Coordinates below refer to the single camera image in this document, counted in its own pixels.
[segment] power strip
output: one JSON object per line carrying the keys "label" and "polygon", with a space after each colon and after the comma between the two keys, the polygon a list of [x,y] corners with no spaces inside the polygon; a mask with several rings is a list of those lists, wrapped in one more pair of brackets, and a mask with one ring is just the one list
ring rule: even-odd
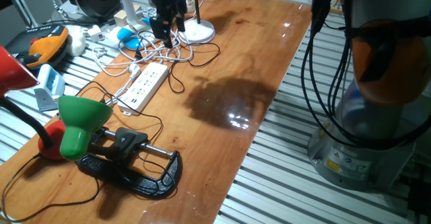
{"label": "power strip", "polygon": [[132,86],[120,97],[122,102],[118,102],[120,110],[126,116],[138,115],[126,105],[137,112],[141,112],[153,97],[157,89],[168,76],[168,66],[158,63],[149,63],[141,75],[135,80]]}

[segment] black pole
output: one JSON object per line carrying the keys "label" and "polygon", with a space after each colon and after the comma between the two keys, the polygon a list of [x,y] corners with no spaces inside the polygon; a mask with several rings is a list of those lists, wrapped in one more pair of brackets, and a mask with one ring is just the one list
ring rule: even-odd
{"label": "black pole", "polygon": [[195,6],[196,6],[196,20],[197,23],[200,24],[201,23],[201,15],[199,14],[199,1],[195,0]]}
{"label": "black pole", "polygon": [[17,105],[15,105],[13,102],[8,100],[6,97],[0,97],[0,106],[3,106],[6,110],[9,110],[13,115],[30,125],[38,134],[39,137],[42,139],[43,146],[45,148],[52,147],[53,140],[49,137],[48,133],[46,132],[45,128],[37,121],[35,118],[33,118],[31,115],[24,112],[21,108],[19,108]]}

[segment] wood grain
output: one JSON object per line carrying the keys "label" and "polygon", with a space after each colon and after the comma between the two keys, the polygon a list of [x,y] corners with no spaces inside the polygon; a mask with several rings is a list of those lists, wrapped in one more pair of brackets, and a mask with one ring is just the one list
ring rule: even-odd
{"label": "wood grain", "polygon": [[[213,222],[308,27],[310,8],[279,0],[215,0],[203,4],[201,17],[214,25],[217,34],[213,42],[220,46],[221,55],[200,69],[179,63],[174,74],[184,83],[185,93],[172,93],[166,80],[143,110],[164,123],[154,145],[180,151],[184,169],[177,191],[165,200],[146,200],[102,183],[94,201],[55,207],[28,223]],[[196,53],[191,63],[195,65],[216,53],[211,45],[193,50]],[[183,57],[188,54],[182,49]],[[118,56],[113,63],[126,61]],[[101,73],[95,81],[114,93],[127,78]],[[172,86],[180,89],[177,82]],[[82,96],[100,100],[102,92],[89,86]],[[159,127],[156,119],[125,116],[116,106],[106,126],[110,130],[132,128],[149,136]],[[0,189],[37,153],[37,138],[0,166]],[[153,155],[147,158],[167,162]],[[162,172],[140,160],[133,167],[150,176]],[[8,191],[7,213],[19,219],[47,204],[84,200],[95,191],[94,179],[81,173],[74,163],[38,159]]]}

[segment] red lamp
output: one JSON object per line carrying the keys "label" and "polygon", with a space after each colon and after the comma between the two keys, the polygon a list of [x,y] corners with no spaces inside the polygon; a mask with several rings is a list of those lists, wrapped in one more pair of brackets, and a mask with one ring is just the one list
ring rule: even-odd
{"label": "red lamp", "polygon": [[0,106],[29,124],[39,134],[39,151],[44,157],[51,160],[62,160],[60,144],[64,134],[63,123],[61,121],[55,122],[45,129],[39,121],[5,97],[9,90],[25,89],[38,85],[37,78],[2,46],[0,46],[0,69]]}

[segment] blue object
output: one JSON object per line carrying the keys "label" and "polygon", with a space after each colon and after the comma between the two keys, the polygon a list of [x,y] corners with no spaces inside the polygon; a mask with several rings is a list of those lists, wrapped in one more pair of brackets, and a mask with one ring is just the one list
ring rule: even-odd
{"label": "blue object", "polygon": [[151,27],[150,19],[149,19],[149,18],[143,18],[143,19],[142,19],[142,21],[143,21],[145,24],[147,24],[147,26]]}
{"label": "blue object", "polygon": [[[149,27],[151,27],[151,25],[150,25],[150,19],[149,18],[143,18],[142,19],[142,21],[147,25],[147,26],[149,26]],[[130,30],[128,30],[128,29],[126,29],[126,28],[121,28],[120,30],[119,30],[119,32],[117,33],[117,38],[119,39],[119,40],[122,40],[122,39],[124,39],[124,38],[128,38],[128,37],[131,37],[131,36],[133,36],[133,35],[135,35],[135,33],[134,32],[132,32],[132,31],[130,31]],[[126,39],[126,40],[123,40],[123,44],[127,47],[127,48],[129,48],[129,49],[132,49],[132,50],[136,50],[138,47],[139,47],[139,49],[142,49],[143,48],[143,44],[141,44],[141,45],[139,45],[139,42],[140,42],[141,40],[139,39],[139,38],[130,38],[130,39]]]}

